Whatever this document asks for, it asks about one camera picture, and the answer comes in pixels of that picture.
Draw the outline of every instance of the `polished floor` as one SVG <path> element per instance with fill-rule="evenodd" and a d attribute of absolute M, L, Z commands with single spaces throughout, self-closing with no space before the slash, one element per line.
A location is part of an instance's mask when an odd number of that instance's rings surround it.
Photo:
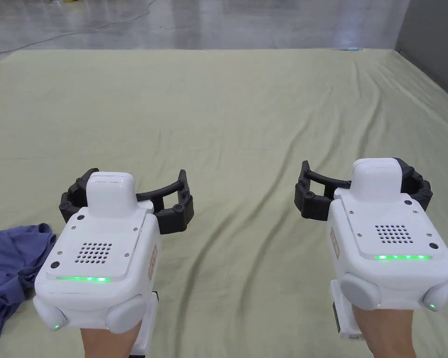
<path fill-rule="evenodd" d="M 17 48 L 392 48 L 408 2 L 0 0 L 0 58 Z"/>

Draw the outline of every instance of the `wrinkled fabric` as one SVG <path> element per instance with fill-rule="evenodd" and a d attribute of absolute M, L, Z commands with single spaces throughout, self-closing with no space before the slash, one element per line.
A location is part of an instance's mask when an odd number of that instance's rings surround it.
<path fill-rule="evenodd" d="M 49 225 L 29 225 L 0 231 L 0 333 L 25 300 L 56 236 Z"/>
<path fill-rule="evenodd" d="M 394 51 L 23 51 L 0 63 L 0 227 L 59 233 L 61 194 L 92 167 L 132 174 L 137 193 L 186 170 L 196 214 L 162 238 L 153 358 L 371 357 L 339 338 L 326 223 L 293 202 L 303 160 L 351 179 L 365 157 L 402 158 L 430 181 L 427 213 L 448 245 L 448 94 Z M 448 358 L 448 303 L 416 312 L 413 338 L 419 358 Z M 28 300 L 0 358 L 23 351 L 83 357 L 83 344 Z"/>

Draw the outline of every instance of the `white camera housing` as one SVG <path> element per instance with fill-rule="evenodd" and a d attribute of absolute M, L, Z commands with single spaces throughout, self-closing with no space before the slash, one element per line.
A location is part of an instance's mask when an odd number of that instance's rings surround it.
<path fill-rule="evenodd" d="M 152 288 L 161 234 L 153 204 L 135 193 L 130 174 L 91 175 L 88 206 L 68 220 L 37 276 L 33 303 L 51 330 L 122 333 L 143 320 L 132 354 L 145 355 L 158 306 Z"/>
<path fill-rule="evenodd" d="M 337 275 L 330 292 L 342 338 L 363 339 L 351 304 L 439 311 L 448 300 L 448 248 L 401 185 L 397 160 L 360 159 L 350 189 L 337 188 L 330 203 L 326 237 Z"/>

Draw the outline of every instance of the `human arm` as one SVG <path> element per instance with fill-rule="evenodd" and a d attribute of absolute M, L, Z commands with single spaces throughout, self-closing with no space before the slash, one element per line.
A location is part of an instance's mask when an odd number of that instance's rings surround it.
<path fill-rule="evenodd" d="M 412 342 L 413 311 L 364 311 L 354 306 L 357 324 L 375 358 L 416 358 Z"/>
<path fill-rule="evenodd" d="M 141 322 L 128 332 L 114 334 L 107 330 L 82 329 L 85 358 L 128 358 L 138 338 Z"/>

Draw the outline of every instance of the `green led light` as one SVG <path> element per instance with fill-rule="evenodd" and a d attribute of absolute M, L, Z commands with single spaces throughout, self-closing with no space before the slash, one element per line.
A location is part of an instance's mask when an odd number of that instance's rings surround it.
<path fill-rule="evenodd" d="M 110 278 L 106 277 L 65 277 L 59 276 L 56 278 L 57 280 L 68 280 L 68 281 L 111 281 Z"/>
<path fill-rule="evenodd" d="M 432 256 L 424 255 L 379 255 L 376 260 L 431 260 Z"/>

